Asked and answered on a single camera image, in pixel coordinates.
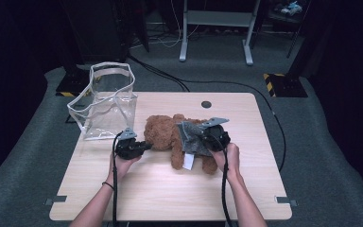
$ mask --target clear plastic bag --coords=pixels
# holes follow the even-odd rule
[[[126,63],[103,62],[90,68],[90,83],[67,104],[85,140],[110,139],[133,129],[137,95],[135,77]]]

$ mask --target teddy bear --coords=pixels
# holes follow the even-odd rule
[[[152,145],[152,149],[172,150],[170,163],[173,168],[181,169],[184,163],[184,152],[182,140],[177,124],[182,121],[189,121],[193,124],[200,124],[206,120],[185,118],[183,114],[177,113],[170,117],[168,115],[152,115],[147,119],[144,136],[146,142]],[[207,174],[214,174],[217,164],[212,156],[195,155],[202,159],[202,170]]]

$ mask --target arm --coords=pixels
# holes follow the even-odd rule
[[[140,157],[123,160],[116,156],[116,167],[117,167],[117,180],[120,182],[128,172],[131,165],[138,160]],[[108,177],[106,183],[113,185],[113,158],[111,155],[111,164],[109,167]],[[104,218],[105,211],[108,207],[108,203],[111,200],[113,190],[106,184],[103,184],[95,196],[88,202],[88,204],[81,210],[78,216],[70,223],[70,226],[101,226],[102,219]]]
[[[212,152],[217,166],[223,171],[225,156],[223,152]],[[244,179],[240,174],[239,148],[236,144],[228,145],[228,182],[233,192],[235,208],[237,210],[238,225],[241,227],[267,226],[258,207],[252,199]]]

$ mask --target light wood tabletop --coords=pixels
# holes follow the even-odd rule
[[[230,119],[222,126],[233,143],[240,147],[240,171],[264,219],[289,219],[289,204],[280,204],[275,196],[285,197],[263,119],[255,96],[250,93],[136,93],[138,95],[134,128],[137,141],[143,141],[147,118],[151,115],[184,114],[187,118]],[[201,107],[210,101],[211,108]],[[112,140],[78,139],[72,159],[54,202],[53,220],[72,220],[95,195],[106,179],[112,152]],[[176,170],[170,164],[170,150],[147,150],[133,164],[118,186],[117,219],[120,221],[225,220],[221,202],[222,174],[205,174],[201,160],[192,170]],[[226,200],[231,219],[237,219],[232,191],[227,184]],[[112,220],[112,201],[105,214]]]

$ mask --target white tag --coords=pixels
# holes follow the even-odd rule
[[[182,165],[183,168],[191,170],[194,163],[194,154],[184,153],[184,163]]]

